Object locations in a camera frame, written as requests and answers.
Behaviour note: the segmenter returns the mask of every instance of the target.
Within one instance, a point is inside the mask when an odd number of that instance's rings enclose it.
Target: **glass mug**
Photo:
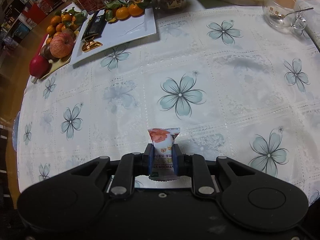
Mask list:
[[[300,12],[300,6],[294,0],[263,0],[262,4],[265,18],[275,27],[292,27],[297,30],[303,30],[307,23]]]

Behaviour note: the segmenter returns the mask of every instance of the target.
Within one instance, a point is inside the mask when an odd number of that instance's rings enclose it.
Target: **white floral tablecloth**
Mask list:
[[[157,21],[158,34],[109,49],[43,82],[29,80],[18,135],[20,190],[101,155],[143,152],[148,129],[208,160],[234,158],[320,190],[320,53],[270,27],[259,7]],[[139,177],[137,187],[187,187]]]

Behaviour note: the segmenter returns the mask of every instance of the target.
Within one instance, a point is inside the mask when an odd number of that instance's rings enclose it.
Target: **square white plate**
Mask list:
[[[153,15],[153,8],[145,9],[143,15],[139,17],[132,17],[115,23],[106,23],[103,32],[99,38],[95,38],[94,41],[99,41],[103,45],[90,50],[88,52],[82,51],[82,46],[85,41],[81,41],[82,35],[86,29],[90,16],[84,22],[83,27],[80,30],[79,39],[73,48],[70,64],[73,65],[87,57],[97,54],[100,51],[104,51],[116,45],[133,41],[146,36],[156,34],[156,23]]]

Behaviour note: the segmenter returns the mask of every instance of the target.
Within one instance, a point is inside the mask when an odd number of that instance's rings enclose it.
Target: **candy wrapper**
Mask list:
[[[153,167],[149,179],[156,181],[178,179],[173,170],[172,145],[180,133],[180,128],[153,128],[148,132],[154,146]]]

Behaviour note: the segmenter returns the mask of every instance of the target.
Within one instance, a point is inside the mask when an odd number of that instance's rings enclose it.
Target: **metal spoon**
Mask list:
[[[279,15],[270,14],[270,18],[272,18],[272,19],[274,19],[274,20],[283,20],[284,17],[288,16],[289,14],[292,14],[292,13],[300,13],[300,12],[308,11],[308,10],[312,10],[312,9],[313,9],[313,7],[307,8],[307,9],[303,9],[303,10],[299,10],[299,11],[290,12],[290,13],[287,13],[286,15],[283,15],[283,14],[279,14]]]

